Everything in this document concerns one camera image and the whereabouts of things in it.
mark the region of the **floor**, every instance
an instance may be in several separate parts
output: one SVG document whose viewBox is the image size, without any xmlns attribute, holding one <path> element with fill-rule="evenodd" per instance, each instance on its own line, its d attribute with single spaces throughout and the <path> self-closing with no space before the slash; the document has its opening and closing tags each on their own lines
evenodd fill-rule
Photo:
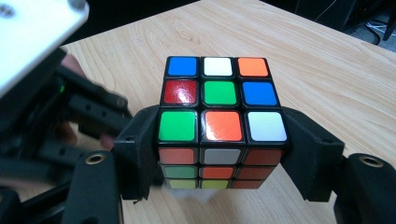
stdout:
<svg viewBox="0 0 396 224">
<path fill-rule="evenodd" d="M 389 14 L 383 14 L 378 16 L 377 18 L 375 18 L 378 21 L 388 21 L 389 18 Z M 370 22 L 371 25 L 373 26 L 381 26 L 381 27 L 375 27 L 381 31 L 384 31 L 386 29 L 386 27 L 382 27 L 383 24 L 380 24 L 378 22 L 375 21 L 371 21 Z M 384 34 L 381 31 L 375 30 L 374 28 L 372 28 L 381 38 L 378 46 L 384 49 L 388 49 L 390 51 L 396 52 L 396 31 L 393 31 L 393 35 L 390 36 L 390 38 L 387 41 L 382 40 Z M 375 41 L 377 41 L 377 39 L 375 39 L 375 35 L 373 35 L 372 33 L 370 33 L 367 28 L 365 28 L 364 26 L 356 29 L 352 34 L 352 36 L 367 41 L 369 43 L 374 43 Z"/>
</svg>

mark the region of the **mounting bolt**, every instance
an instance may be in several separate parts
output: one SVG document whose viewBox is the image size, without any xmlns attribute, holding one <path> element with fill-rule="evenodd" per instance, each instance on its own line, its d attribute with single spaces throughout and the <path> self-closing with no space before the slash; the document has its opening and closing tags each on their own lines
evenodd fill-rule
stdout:
<svg viewBox="0 0 396 224">
<path fill-rule="evenodd" d="M 9 18 L 15 15 L 15 10 L 12 6 L 0 3 L 0 17 Z"/>
</svg>

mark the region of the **cube top face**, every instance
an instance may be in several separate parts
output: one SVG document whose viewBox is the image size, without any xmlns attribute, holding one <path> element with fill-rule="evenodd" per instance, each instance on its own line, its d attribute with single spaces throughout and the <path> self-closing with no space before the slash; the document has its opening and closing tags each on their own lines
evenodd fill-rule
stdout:
<svg viewBox="0 0 396 224">
<path fill-rule="evenodd" d="M 157 142 L 170 188 L 259 188 L 289 143 L 267 61 L 168 57 Z"/>
</svg>

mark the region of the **orange sticker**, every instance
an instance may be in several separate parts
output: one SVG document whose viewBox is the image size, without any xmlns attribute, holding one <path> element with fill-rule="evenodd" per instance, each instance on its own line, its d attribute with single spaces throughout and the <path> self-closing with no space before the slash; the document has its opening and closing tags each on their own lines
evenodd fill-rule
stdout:
<svg viewBox="0 0 396 224">
<path fill-rule="evenodd" d="M 205 114 L 206 138 L 213 141 L 240 141 L 239 114 L 233 111 L 208 111 Z"/>
<path fill-rule="evenodd" d="M 229 179 L 233 177 L 233 167 L 205 167 L 202 178 Z"/>
<path fill-rule="evenodd" d="M 265 60 L 261 58 L 239 58 L 239 72 L 243 77 L 268 77 Z"/>
<path fill-rule="evenodd" d="M 194 151 L 191 148 L 160 148 L 163 164 L 194 164 Z"/>
</svg>

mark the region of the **table surface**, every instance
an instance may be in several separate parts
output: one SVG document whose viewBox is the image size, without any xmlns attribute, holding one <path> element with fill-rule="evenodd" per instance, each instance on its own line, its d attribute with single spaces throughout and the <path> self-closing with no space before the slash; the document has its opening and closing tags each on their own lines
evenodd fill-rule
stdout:
<svg viewBox="0 0 396 224">
<path fill-rule="evenodd" d="M 264 57 L 283 106 L 342 139 L 346 156 L 396 165 L 396 54 L 263 2 L 200 1 L 65 48 L 134 114 L 160 102 L 168 56 Z M 334 223 L 334 199 L 305 202 L 278 166 L 258 190 L 222 190 L 203 203 L 151 189 L 148 201 L 123 202 L 123 212 L 126 223 Z"/>
</svg>

